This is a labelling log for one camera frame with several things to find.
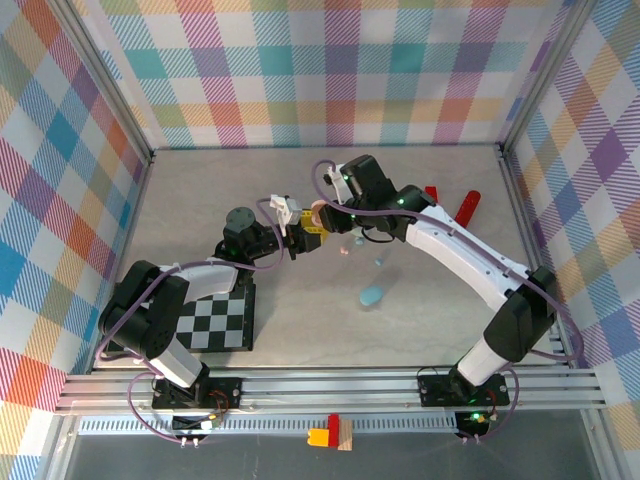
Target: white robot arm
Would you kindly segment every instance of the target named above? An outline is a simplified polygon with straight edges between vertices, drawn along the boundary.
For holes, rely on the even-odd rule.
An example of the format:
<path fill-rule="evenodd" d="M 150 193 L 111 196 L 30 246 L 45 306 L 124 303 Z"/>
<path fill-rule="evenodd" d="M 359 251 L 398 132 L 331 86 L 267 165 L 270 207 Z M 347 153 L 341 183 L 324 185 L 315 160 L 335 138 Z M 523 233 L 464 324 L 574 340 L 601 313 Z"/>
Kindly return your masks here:
<path fill-rule="evenodd" d="M 522 360 L 554 322 L 554 312 L 547 302 L 525 284 L 533 282 L 554 296 L 555 277 L 550 271 L 541 267 L 530 272 L 526 266 L 505 258 L 458 225 L 421 189 L 410 185 L 396 191 L 373 157 L 365 155 L 330 169 L 324 178 L 335 187 L 338 203 L 358 213 L 346 214 L 331 204 L 325 205 L 319 212 L 324 229 L 345 233 L 359 227 L 386 232 L 438 259 L 496 312 L 483 336 L 449 374 L 450 390 L 461 399 L 474 395 L 507 364 Z M 276 208 L 283 241 L 292 259 L 321 245 L 318 229 L 301 225 L 302 210 L 295 200 L 274 195 L 271 206 Z M 394 213 L 378 215 L 376 210 Z M 420 219 L 405 212 L 417 212 Z M 271 228 L 256 222 L 251 210 L 234 209 L 227 216 L 224 240 L 208 260 L 253 265 L 255 259 L 278 250 L 275 235 Z M 99 326 L 103 333 L 122 317 L 150 281 L 171 268 L 136 262 L 101 315 Z M 201 382 L 208 378 L 208 368 L 175 337 L 180 309 L 184 303 L 243 286 L 251 275 L 252 272 L 228 265 L 204 265 L 174 273 L 154 292 L 150 307 L 138 309 L 113 337 L 114 341 L 147 359 L 193 399 L 193 406 L 198 406 L 203 395 Z"/>

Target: colorful plaid backdrop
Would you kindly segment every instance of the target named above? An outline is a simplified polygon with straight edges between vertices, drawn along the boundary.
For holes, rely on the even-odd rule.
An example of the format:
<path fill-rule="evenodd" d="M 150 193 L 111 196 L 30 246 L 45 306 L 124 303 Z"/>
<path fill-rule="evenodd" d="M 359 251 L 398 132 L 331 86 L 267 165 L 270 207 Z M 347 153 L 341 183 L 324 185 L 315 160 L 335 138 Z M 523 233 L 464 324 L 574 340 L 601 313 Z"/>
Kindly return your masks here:
<path fill-rule="evenodd" d="M 640 478 L 640 3 L 600 0 L 516 149 L 545 261 Z"/>
<path fill-rule="evenodd" d="M 507 120 L 502 125 L 502 128 L 500 129 L 500 134 L 498 135 L 497 138 L 494 139 L 494 141 L 504 142 L 504 140 L 507 138 L 507 135 L 513 125 L 513 121 L 515 120 L 516 115 L 520 111 L 522 102 L 525 100 L 525 98 L 527 98 L 527 95 L 529 95 L 529 93 L 531 92 L 531 88 L 533 87 L 533 84 L 538 78 L 538 72 L 540 71 L 540 67 L 542 67 L 542 65 L 545 64 L 545 61 L 547 60 L 547 56 L 551 51 L 551 46 L 553 45 L 553 42 L 555 42 L 556 39 L 558 38 L 558 34 L 560 33 L 560 30 L 562 29 L 564 22 L 567 19 L 569 12 L 571 11 L 571 7 L 575 3 L 576 3 L 576 0 L 564 0 L 562 2 L 562 6 L 560 7 L 560 10 L 558 11 L 555 19 L 553 20 L 553 23 L 551 24 L 551 28 L 549 28 L 547 32 L 547 36 L 545 37 L 544 42 L 540 47 L 540 50 L 538 50 L 538 54 L 536 55 L 535 59 L 531 63 L 531 66 L 529 67 L 529 71 L 527 72 L 524 80 L 522 81 L 520 89 L 518 90 L 518 95 L 514 100 L 514 102 L 511 104 L 511 108 L 509 109 L 509 114 L 507 115 Z"/>
<path fill-rule="evenodd" d="M 75 3 L 151 143 L 189 148 L 492 143 L 573 2 Z"/>
<path fill-rule="evenodd" d="M 0 0 L 0 479 L 35 474 L 142 171 L 45 0 Z"/>

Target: red block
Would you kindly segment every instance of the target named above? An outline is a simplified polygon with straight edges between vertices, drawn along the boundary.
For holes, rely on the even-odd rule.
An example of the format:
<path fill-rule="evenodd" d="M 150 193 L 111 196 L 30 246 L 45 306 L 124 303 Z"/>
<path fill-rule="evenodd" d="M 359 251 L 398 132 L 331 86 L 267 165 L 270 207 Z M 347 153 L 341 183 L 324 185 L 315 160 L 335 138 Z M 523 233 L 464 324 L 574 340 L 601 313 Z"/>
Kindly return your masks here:
<path fill-rule="evenodd" d="M 455 220 L 464 228 L 467 228 L 467 225 L 469 225 L 469 221 L 473 216 L 473 212 L 476 211 L 476 207 L 478 206 L 478 203 L 480 203 L 480 197 L 480 192 L 471 190 L 469 193 L 467 193 L 466 198 L 462 202 L 460 210 L 458 210 L 458 213 L 456 214 Z"/>
<path fill-rule="evenodd" d="M 332 413 L 329 415 L 329 443 L 328 447 L 338 448 L 340 444 L 340 417 Z"/>
<path fill-rule="evenodd" d="M 433 197 L 433 199 L 438 203 L 438 189 L 434 186 L 427 185 L 424 187 L 424 191 L 427 195 Z"/>

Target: yellow block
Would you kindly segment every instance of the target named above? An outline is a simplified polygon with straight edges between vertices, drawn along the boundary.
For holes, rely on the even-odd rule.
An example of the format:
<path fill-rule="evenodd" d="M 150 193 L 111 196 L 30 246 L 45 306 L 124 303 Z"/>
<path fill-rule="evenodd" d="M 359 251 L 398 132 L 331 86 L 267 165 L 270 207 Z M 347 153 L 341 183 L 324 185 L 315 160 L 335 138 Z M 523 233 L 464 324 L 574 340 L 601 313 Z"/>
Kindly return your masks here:
<path fill-rule="evenodd" d="M 329 446 L 329 430 L 324 428 L 312 428 L 309 430 L 309 438 L 307 443 L 312 447 L 328 447 Z"/>
<path fill-rule="evenodd" d="M 329 231 L 314 225 L 311 221 L 311 215 L 311 210 L 303 210 L 302 215 L 300 215 L 300 226 L 304 228 L 306 232 L 320 235 L 320 243 L 324 243 L 329 236 Z"/>

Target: black and white checkerboard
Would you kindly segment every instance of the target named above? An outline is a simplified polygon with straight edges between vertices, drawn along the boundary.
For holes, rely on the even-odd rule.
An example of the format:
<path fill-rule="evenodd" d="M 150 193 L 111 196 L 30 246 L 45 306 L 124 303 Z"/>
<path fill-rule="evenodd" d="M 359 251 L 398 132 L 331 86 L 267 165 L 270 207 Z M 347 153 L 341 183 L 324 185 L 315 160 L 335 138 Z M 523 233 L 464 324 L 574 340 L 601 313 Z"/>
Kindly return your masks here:
<path fill-rule="evenodd" d="M 176 338 L 189 351 L 234 352 L 253 349 L 253 321 L 256 286 L 220 295 L 210 295 L 182 307 Z M 108 352 L 122 351 L 111 342 Z"/>

